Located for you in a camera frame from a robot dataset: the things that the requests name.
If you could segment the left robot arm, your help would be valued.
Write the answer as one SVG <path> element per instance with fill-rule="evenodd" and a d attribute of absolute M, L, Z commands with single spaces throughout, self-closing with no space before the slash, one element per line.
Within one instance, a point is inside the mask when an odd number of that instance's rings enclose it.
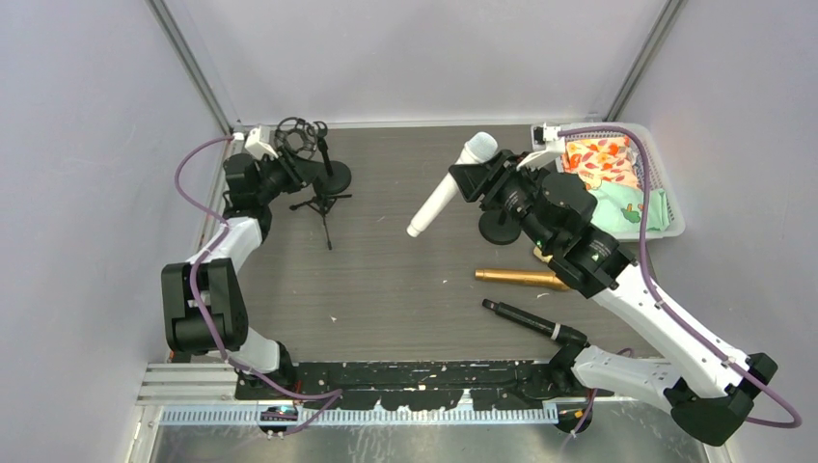
<path fill-rule="evenodd" d="M 305 187 L 293 168 L 265 155 L 230 156 L 223 164 L 225 207 L 217 234 L 184 262 L 160 274 L 166 341 L 176 354 L 226 357 L 247 381 L 292 389 L 296 368 L 286 347 L 251 329 L 238 271 L 267 237 L 270 203 Z"/>

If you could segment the black tripod shock-mount stand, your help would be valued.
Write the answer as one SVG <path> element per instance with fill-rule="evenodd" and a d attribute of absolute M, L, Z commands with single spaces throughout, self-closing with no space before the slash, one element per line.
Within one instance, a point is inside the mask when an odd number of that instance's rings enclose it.
<path fill-rule="evenodd" d="M 292 204 L 289 209 L 297 210 L 308 207 L 316 212 L 322 220 L 327 248 L 332 251 L 333 244 L 327 224 L 327 216 L 338 200 L 350 199 L 351 194 L 342 192 L 330 195 L 323 184 L 325 168 L 316 146 L 315 127 L 313 123 L 300 117 L 288 117 L 281 120 L 273 134 L 274 149 L 279 157 L 298 156 L 311 161 L 311 186 L 314 195 L 307 201 Z"/>

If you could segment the white microphone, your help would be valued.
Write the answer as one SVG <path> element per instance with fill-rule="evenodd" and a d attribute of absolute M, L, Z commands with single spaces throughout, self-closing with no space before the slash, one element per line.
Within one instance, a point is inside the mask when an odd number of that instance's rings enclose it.
<path fill-rule="evenodd" d="M 480 131 L 469 139 L 459 153 L 455 165 L 482 164 L 492 159 L 498 149 L 498 142 L 487 132 Z M 406 232 L 410 237 L 418 237 L 440 215 L 459 192 L 451 174 L 446 174 L 432 193 L 410 220 Z"/>

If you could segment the gold microphone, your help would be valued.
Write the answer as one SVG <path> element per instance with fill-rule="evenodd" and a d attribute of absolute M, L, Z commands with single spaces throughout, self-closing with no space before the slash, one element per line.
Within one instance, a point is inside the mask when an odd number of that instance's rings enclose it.
<path fill-rule="evenodd" d="M 541 286 L 561 291 L 570 290 L 570 287 L 551 271 L 482 268 L 476 269 L 474 276 L 476 280 L 484 282 Z"/>

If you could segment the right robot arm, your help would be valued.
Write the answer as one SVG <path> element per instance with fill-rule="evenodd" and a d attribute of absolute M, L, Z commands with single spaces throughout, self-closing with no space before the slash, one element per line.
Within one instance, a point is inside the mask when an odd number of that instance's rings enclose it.
<path fill-rule="evenodd" d="M 465 201 L 503 212 L 549 257 L 560 280 L 661 354 L 647 361 L 592 344 L 566 348 L 560 356 L 579 384 L 650 404 L 713 447 L 749 422 L 776 362 L 726 342 L 664 292 L 627 248 L 591 223 L 596 200 L 578 177 L 520 168 L 509 150 L 484 164 L 452 165 L 450 174 Z"/>

